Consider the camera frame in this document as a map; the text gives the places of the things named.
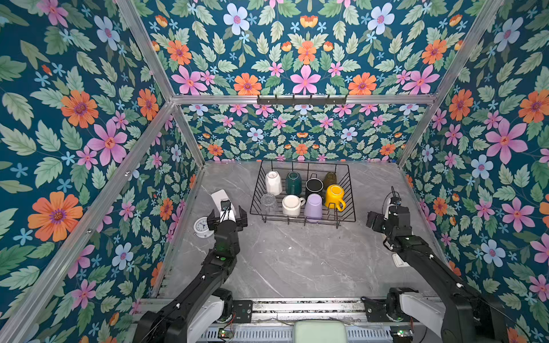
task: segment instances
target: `dish rack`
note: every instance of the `dish rack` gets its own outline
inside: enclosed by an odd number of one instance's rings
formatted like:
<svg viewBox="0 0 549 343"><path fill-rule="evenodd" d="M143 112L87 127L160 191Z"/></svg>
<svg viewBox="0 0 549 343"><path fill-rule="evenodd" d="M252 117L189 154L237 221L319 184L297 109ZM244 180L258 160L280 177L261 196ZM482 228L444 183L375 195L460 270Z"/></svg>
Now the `dish rack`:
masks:
<svg viewBox="0 0 549 343"><path fill-rule="evenodd" d="M277 195L277 208L275 214L265 214L263 205L261 205L261 196L267 193L265 185L265 177L270 171L276 171L280 175L282 180L282 193ZM339 212L335 208L327 208L323 204L322 218L308 221L305 217L305 205L301 207L300 213L297 217L290 217L282 212L282 199L286 194L286 175L295 171L301 175L301 195L305 194L305 184L311 175L316 174L317 178L323 180L326 173L333 172L337 177L337 184L340 185L345 191L343 200L346 202L347 207L342 212ZM325 199L326 191L323 190L322 199ZM263 222L270 221L283 221L283 222L301 222L303 225L310 224L323 224L323 225L335 225L339 228L342 222L356 222L355 204L352 198L352 186L351 186L351 173L349 166L346 164L338 163L322 163L322 162L297 162L297 161L262 161L259 167L259 175L255 184L254 197L251 201L250 207L251 215L261 216Z"/></svg>

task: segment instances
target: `black mug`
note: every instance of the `black mug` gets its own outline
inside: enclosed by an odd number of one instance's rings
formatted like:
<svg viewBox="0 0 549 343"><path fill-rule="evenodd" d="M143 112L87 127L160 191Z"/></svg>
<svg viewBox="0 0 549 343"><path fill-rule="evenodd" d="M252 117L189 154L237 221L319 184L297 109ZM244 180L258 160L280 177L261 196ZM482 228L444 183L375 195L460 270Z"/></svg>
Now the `black mug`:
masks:
<svg viewBox="0 0 549 343"><path fill-rule="evenodd" d="M317 175L315 173L311 174L310 179L307 180L305 183L305 199L309 198L309 195L311 194L318 194L322 196L322 189L324 188L324 184L320 179L317 178Z"/></svg>

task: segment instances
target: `light green stool seat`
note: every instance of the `light green stool seat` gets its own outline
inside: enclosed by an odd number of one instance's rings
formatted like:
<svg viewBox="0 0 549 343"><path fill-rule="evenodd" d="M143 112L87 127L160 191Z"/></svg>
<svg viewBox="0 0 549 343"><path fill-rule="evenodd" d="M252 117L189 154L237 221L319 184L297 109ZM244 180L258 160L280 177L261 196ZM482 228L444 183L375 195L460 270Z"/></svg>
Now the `light green stool seat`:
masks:
<svg viewBox="0 0 549 343"><path fill-rule="evenodd" d="M294 324L294 343L347 343L347 330L334 320L303 320Z"/></svg>

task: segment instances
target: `table surface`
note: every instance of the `table surface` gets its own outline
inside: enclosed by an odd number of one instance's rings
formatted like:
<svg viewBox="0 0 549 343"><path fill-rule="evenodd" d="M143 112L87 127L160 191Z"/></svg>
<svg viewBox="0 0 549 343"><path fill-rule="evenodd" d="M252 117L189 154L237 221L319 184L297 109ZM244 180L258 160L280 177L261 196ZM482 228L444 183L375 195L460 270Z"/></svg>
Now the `table surface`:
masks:
<svg viewBox="0 0 549 343"><path fill-rule="evenodd" d="M239 232L237 265L222 286L236 298L385 296L389 288L407 286L436 295L411 267L397 268L383 246L383 235L366 227L368 211L381 210L395 187L410 209L415 235L435 249L437 242L425 225L413 194L396 164L348 162L356 222L334 226L267 221L248 214ZM224 189L231 202L249 211L259 162L206 164L198 196L186 222L183 241L171 261L159 297L173 298L197 275L214 237L194 234L196 219L215 208L210 194Z"/></svg>

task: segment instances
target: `yellow mug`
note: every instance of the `yellow mug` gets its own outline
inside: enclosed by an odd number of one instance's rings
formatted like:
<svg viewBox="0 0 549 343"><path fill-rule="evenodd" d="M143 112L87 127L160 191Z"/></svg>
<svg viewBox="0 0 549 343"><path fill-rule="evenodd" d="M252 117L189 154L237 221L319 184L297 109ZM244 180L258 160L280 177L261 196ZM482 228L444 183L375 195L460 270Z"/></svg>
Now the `yellow mug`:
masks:
<svg viewBox="0 0 549 343"><path fill-rule="evenodd" d="M324 205L329 209L333 209L335 205L339 212L343 212L343 210L345 210L345 208L347 207L347 204L343 201L344 195L345 191L343 190L343 188L341 188L339 185L332 184L326 190L326 202L324 203Z"/></svg>

